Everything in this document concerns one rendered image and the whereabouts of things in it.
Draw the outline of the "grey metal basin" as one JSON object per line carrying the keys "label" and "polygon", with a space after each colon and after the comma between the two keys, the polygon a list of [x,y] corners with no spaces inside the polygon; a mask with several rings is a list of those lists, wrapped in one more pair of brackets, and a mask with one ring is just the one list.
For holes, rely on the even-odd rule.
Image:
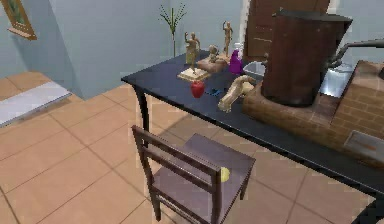
{"label": "grey metal basin", "polygon": [[[263,80],[265,67],[261,62],[253,61],[244,66],[243,71],[246,75],[255,78],[258,82]],[[327,71],[321,84],[319,92],[328,96],[340,98],[349,82],[354,68],[342,63],[336,68]]]}

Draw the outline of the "framed wall picture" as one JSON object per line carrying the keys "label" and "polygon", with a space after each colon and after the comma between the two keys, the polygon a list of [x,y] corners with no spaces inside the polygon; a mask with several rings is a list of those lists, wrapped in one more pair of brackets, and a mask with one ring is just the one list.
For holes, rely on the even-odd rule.
{"label": "framed wall picture", "polygon": [[27,40],[36,40],[37,36],[31,26],[21,0],[0,0],[4,11],[11,23],[8,28],[13,34],[17,34]]}

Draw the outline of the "tan curved sculpture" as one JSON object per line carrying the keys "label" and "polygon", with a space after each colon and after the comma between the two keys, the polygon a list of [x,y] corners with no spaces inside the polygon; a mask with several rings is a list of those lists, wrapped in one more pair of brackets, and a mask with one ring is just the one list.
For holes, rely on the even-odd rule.
{"label": "tan curved sculpture", "polygon": [[231,111],[232,104],[239,98],[245,97],[256,84],[257,80],[248,75],[242,75],[237,77],[229,87],[227,93],[220,99],[218,108],[221,111],[229,113]]}

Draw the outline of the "gold crouching figure statue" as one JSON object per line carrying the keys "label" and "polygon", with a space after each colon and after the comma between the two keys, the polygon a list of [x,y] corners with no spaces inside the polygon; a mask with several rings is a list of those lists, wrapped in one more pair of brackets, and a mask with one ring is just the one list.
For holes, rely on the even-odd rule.
{"label": "gold crouching figure statue", "polygon": [[218,47],[216,45],[210,45],[209,56],[198,61],[197,67],[209,73],[221,72],[227,66],[227,62],[224,59],[219,58],[218,55]]}

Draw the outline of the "gold standing figure statue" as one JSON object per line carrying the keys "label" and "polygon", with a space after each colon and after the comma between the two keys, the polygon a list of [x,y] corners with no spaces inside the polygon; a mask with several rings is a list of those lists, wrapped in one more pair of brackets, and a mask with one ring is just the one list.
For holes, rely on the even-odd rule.
{"label": "gold standing figure statue", "polygon": [[221,58],[228,62],[229,61],[229,45],[232,41],[233,29],[231,27],[231,23],[229,21],[224,21],[222,24],[222,30],[224,31],[224,47],[223,53],[221,54]]}

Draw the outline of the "purple bottle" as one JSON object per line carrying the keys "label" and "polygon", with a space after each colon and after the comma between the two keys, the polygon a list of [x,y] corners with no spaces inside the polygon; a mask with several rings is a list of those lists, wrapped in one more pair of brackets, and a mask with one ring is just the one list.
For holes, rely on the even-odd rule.
{"label": "purple bottle", "polygon": [[242,60],[239,57],[239,53],[240,53],[240,44],[236,43],[234,45],[234,50],[232,52],[232,55],[230,57],[230,62],[229,62],[229,71],[232,74],[236,74],[236,75],[241,74],[243,69]]}

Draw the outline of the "black table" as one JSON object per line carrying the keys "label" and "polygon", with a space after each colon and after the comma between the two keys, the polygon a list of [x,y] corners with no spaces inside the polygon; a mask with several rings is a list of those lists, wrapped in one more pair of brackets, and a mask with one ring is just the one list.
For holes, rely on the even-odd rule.
{"label": "black table", "polygon": [[190,83],[178,77],[185,69],[185,56],[179,55],[121,78],[135,90],[145,129],[149,128],[146,97],[151,95],[372,196],[374,201],[351,224],[376,224],[384,218],[384,170],[366,166],[343,153],[291,134],[275,125],[253,120],[242,113],[239,102],[232,105],[229,113],[220,111],[217,107],[217,96],[192,96]]}

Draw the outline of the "brown brick base block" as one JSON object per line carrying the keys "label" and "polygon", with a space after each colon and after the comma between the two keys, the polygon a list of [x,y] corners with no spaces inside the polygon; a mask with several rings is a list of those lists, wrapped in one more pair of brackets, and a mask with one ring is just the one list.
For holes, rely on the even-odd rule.
{"label": "brown brick base block", "polygon": [[256,85],[242,112],[384,169],[384,63],[359,61],[341,97],[319,94],[310,107],[288,107],[261,95]]}

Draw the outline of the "dark grey spout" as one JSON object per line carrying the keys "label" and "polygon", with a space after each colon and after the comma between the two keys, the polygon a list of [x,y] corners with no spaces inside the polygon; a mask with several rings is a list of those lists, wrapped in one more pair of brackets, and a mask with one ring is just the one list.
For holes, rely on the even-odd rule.
{"label": "dark grey spout", "polygon": [[326,68],[336,68],[342,64],[342,58],[349,48],[359,48],[359,47],[374,47],[374,48],[384,48],[384,39],[374,39],[366,40],[360,42],[351,42],[346,43],[343,47],[339,49],[329,60],[326,62]]}

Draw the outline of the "dark brown barrel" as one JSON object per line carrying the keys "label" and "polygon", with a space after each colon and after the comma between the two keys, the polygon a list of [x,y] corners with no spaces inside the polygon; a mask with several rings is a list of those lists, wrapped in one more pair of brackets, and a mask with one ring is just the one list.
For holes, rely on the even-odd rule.
{"label": "dark brown barrel", "polygon": [[351,23],[350,18],[336,14],[278,11],[262,95],[282,105],[312,105],[327,72],[326,63]]}

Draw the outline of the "gold statue on square base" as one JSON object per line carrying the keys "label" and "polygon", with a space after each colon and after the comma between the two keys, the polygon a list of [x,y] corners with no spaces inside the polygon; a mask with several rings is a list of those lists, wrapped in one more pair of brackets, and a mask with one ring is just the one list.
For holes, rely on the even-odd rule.
{"label": "gold statue on square base", "polygon": [[200,50],[200,41],[196,37],[196,34],[194,32],[191,33],[190,39],[188,39],[188,33],[185,33],[184,40],[187,44],[186,64],[188,65],[188,68],[182,71],[178,75],[178,78],[187,80],[189,82],[203,81],[204,79],[209,77],[210,74],[207,71],[196,67],[196,59]]}

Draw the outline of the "green house plant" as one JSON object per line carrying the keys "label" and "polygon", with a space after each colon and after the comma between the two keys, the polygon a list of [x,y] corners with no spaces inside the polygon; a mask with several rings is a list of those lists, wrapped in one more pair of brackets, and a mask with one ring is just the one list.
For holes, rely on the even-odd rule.
{"label": "green house plant", "polygon": [[167,23],[171,34],[173,56],[176,56],[176,28],[181,19],[187,14],[185,8],[185,3],[181,3],[177,9],[171,7],[169,10],[163,5],[160,6],[160,17]]}

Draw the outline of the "brown wooden door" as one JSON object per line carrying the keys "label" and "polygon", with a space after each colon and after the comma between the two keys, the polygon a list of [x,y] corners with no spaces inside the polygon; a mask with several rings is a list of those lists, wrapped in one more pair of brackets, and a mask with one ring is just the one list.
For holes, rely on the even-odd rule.
{"label": "brown wooden door", "polygon": [[280,9],[325,13],[330,0],[251,0],[244,56],[247,60],[262,61],[270,51],[275,18]]}

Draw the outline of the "dark wooden chair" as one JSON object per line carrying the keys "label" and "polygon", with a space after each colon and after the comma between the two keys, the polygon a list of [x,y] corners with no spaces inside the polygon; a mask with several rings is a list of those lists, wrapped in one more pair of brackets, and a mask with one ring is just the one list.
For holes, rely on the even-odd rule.
{"label": "dark wooden chair", "polygon": [[[177,148],[134,125],[132,133],[157,220],[165,205],[191,224],[223,224],[243,199],[255,159],[200,134]],[[230,170],[221,181],[221,168]]]}

